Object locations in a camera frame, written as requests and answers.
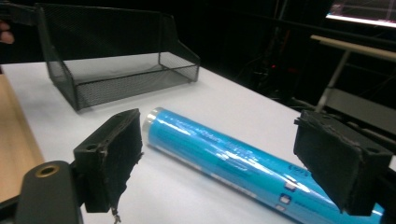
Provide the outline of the wooden board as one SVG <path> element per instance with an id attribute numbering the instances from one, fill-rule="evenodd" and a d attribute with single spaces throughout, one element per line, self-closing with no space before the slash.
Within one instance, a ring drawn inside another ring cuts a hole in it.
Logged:
<path id="1" fill-rule="evenodd" d="M 17 96 L 0 75 L 0 202 L 17 196 L 24 175 L 43 161 Z"/>

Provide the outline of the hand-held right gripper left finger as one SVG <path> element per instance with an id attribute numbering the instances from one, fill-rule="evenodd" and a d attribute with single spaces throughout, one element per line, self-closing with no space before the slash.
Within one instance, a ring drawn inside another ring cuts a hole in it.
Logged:
<path id="1" fill-rule="evenodd" d="M 134 166 L 143 156 L 140 112 L 120 112 L 74 149 L 78 199 L 89 213 L 115 212 Z"/>

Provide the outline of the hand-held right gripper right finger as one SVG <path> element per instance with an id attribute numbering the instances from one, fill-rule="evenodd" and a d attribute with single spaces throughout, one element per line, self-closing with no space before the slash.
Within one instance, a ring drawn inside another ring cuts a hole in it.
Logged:
<path id="1" fill-rule="evenodd" d="M 293 153 L 339 210 L 369 216 L 378 204 L 393 215 L 393 153 L 342 122 L 304 110 Z"/>

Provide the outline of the black wire mesh basket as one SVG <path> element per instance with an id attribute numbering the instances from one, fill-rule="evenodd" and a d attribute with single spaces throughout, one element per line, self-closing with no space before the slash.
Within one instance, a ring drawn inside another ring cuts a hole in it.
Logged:
<path id="1" fill-rule="evenodd" d="M 198 80 L 200 58 L 155 11 L 36 6 L 49 78 L 77 111 Z"/>

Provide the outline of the blue cylindrical tube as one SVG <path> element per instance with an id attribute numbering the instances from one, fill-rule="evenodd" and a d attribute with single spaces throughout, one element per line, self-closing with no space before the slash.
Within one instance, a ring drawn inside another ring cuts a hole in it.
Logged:
<path id="1" fill-rule="evenodd" d="M 385 212 L 378 204 L 368 216 L 342 212 L 304 168 L 161 107 L 142 134 L 149 146 L 303 224 L 380 224 Z"/>

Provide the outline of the computer monitor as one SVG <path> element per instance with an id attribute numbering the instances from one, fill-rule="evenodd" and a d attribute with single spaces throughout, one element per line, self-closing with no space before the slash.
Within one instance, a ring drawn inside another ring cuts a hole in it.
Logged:
<path id="1" fill-rule="evenodd" d="M 326 18 L 396 28 L 396 0 L 333 0 Z"/>

